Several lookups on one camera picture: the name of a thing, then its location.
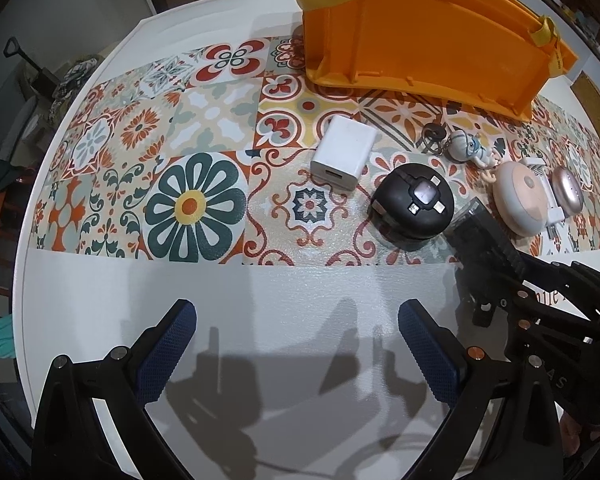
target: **orange plastic crate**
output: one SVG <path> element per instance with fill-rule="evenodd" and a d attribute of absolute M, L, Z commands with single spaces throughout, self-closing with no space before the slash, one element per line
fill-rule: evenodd
<path fill-rule="evenodd" d="M 552 23 L 517 0 L 351 0 L 315 10 L 298 1 L 307 77 L 324 86 L 436 96 L 528 121 L 550 75 L 577 60 L 557 34 L 536 46 L 533 33 Z"/>

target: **white table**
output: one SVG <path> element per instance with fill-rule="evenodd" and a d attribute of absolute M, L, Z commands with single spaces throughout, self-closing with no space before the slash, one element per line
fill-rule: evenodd
<path fill-rule="evenodd" d="M 294 0 L 204 0 L 142 20 L 76 99 L 40 175 L 93 84 L 220 40 L 289 34 L 300 22 Z M 566 78 L 549 81 L 542 94 L 592 128 Z M 113 346 L 130 346 L 174 300 L 187 298 L 198 310 L 198 330 L 166 392 L 147 411 L 196 478 L 350 478 L 354 471 L 361 479 L 401 478 L 445 416 L 397 331 L 398 306 L 409 298 L 419 298 L 462 343 L 502 355 L 503 313 L 484 330 L 456 311 L 453 264 L 192 267 L 42 251 L 27 248 L 34 206 L 35 199 L 27 207 L 13 291 L 18 368 L 32 421 L 53 357 L 101 359 Z M 552 259 L 600 270 L 600 251 Z M 272 294 L 272 284 L 281 292 Z M 203 416 L 200 400 L 224 422 Z M 121 466 L 137 474 L 106 406 L 96 407 Z M 389 437 L 396 441 L 386 450 Z M 222 439 L 226 447 L 218 446 Z M 471 456 L 480 444 L 478 438 Z"/>

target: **flower pattern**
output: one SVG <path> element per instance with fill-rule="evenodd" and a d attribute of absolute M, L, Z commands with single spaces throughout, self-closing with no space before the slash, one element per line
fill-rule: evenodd
<path fill-rule="evenodd" d="M 154 258 L 219 261 L 244 230 L 246 180 L 221 153 L 173 161 L 148 194 L 142 232 Z"/>
<path fill-rule="evenodd" d="M 173 56 L 154 63 L 139 82 L 139 92 L 154 97 L 173 89 L 184 89 L 194 70 L 186 56 Z"/>
<path fill-rule="evenodd" d="M 256 77 L 266 66 L 268 50 L 268 40 L 245 41 L 237 48 L 230 44 L 210 46 L 204 51 L 202 67 L 191 79 L 200 85 Z"/>
<path fill-rule="evenodd" d="M 131 119 L 122 132 L 120 136 L 122 144 L 128 150 L 134 148 L 138 142 L 142 142 L 152 130 L 158 127 L 158 118 L 158 114 L 151 108 L 142 110 L 139 115 Z"/>
<path fill-rule="evenodd" d="M 93 124 L 88 124 L 84 135 L 74 148 L 73 163 L 75 170 L 85 168 L 96 157 L 111 134 L 111 126 L 107 118 L 102 117 Z"/>
<path fill-rule="evenodd" d="M 58 134 L 35 198 L 29 244 L 98 256 L 256 265 L 453 262 L 444 237 L 396 246 L 368 217 L 373 193 L 400 164 L 434 168 L 456 209 L 479 197 L 502 223 L 489 186 L 422 136 L 462 128 L 504 160 L 541 156 L 584 191 L 579 215 L 515 246 L 539 256 L 600 248 L 600 139 L 538 96 L 528 124 L 481 108 L 379 90 L 327 88 L 304 75 L 295 36 L 221 43 L 130 70 L 88 92 Z M 336 114 L 378 133 L 356 188 L 311 175 Z"/>
<path fill-rule="evenodd" d="M 301 70 L 304 68 L 304 41 L 300 37 L 285 38 L 271 49 L 271 57 L 278 69 Z"/>

